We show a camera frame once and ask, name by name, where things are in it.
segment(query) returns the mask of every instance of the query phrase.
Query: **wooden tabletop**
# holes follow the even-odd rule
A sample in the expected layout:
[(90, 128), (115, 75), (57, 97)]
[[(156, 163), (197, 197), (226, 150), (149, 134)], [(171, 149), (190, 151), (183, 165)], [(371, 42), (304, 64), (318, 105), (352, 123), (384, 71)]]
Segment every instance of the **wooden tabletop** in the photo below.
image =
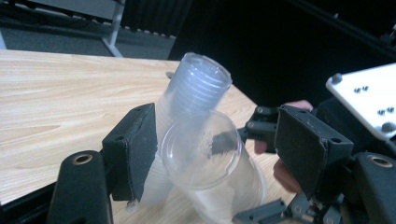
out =
[[(101, 142), (126, 113), (156, 103), (166, 73), (178, 62), (0, 50), (0, 201), (9, 203), (56, 181), (67, 156), (100, 150)], [(256, 105), (232, 86), (219, 105), (243, 127)], [(277, 155), (247, 151), (265, 174), (267, 201), (287, 193), (273, 178)], [(173, 189), (158, 206), (125, 211), (112, 202), (115, 223), (203, 223), (191, 203)]]

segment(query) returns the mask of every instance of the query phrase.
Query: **bolt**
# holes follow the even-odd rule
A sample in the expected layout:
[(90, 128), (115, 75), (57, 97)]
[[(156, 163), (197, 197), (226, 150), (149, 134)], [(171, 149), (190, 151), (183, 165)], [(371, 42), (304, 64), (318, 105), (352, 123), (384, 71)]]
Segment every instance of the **bolt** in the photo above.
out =
[(137, 201), (136, 201), (136, 200), (129, 201), (129, 202), (126, 204), (125, 210), (126, 210), (127, 212), (132, 213), (132, 212), (134, 212), (134, 211), (136, 210), (136, 207), (137, 207)]
[(384, 133), (392, 133), (396, 131), (396, 124), (393, 122), (386, 122), (382, 125), (381, 131)]
[(332, 76), (332, 84), (338, 84), (343, 80), (343, 75), (337, 73), (334, 76)]

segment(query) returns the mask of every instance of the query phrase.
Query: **black floor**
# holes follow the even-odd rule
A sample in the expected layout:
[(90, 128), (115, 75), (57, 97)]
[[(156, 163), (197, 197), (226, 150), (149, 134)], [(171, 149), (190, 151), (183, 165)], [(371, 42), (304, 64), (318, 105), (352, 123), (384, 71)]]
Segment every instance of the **black floor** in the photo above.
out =
[[(7, 49), (112, 56), (102, 42), (109, 22), (0, 3), (0, 32)], [(116, 47), (125, 58), (166, 60), (175, 39), (121, 28)]]

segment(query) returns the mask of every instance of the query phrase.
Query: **transparent plastic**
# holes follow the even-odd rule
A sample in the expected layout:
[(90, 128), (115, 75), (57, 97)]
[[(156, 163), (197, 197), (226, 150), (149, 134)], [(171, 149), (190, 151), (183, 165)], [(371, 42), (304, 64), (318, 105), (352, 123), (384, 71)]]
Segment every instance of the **transparent plastic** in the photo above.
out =
[(168, 130), (161, 149), (170, 180), (207, 223), (232, 223), (237, 212), (264, 203), (263, 174), (224, 114), (184, 115)]
[[(164, 134), (176, 119), (185, 113), (215, 109), (231, 84), (230, 73), (219, 63), (203, 55), (185, 54), (155, 106), (159, 147)], [(157, 152), (140, 204), (164, 202), (172, 186)]]

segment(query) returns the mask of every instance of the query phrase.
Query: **human hand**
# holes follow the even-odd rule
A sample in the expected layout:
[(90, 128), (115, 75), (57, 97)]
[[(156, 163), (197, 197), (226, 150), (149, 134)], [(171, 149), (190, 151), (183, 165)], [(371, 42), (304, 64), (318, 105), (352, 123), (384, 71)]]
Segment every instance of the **human hand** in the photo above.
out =
[[(306, 100), (285, 103), (285, 105), (290, 105), (298, 107), (300, 109), (305, 109), (311, 111), (314, 107), (309, 104)], [(267, 150), (267, 143), (263, 141), (254, 142), (254, 152), (257, 154), (262, 154)], [(301, 187), (297, 180), (291, 175), (291, 172), (285, 166), (283, 161), (279, 159), (274, 165), (274, 177), (279, 183), (290, 192), (300, 192)]]

